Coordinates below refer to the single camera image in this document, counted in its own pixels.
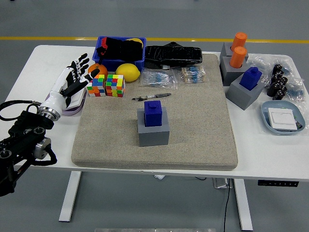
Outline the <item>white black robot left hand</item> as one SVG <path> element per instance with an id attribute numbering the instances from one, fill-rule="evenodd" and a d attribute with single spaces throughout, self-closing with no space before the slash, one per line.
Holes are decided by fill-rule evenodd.
<path id="1" fill-rule="evenodd" d="M 90 73 L 85 73 L 89 58 L 87 53 L 72 61 L 67 66 L 54 83 L 47 99 L 39 106 L 38 114 L 53 121 L 57 121 L 63 111 L 70 105 L 71 97 L 84 89 L 95 76 L 99 69 L 94 69 Z"/>

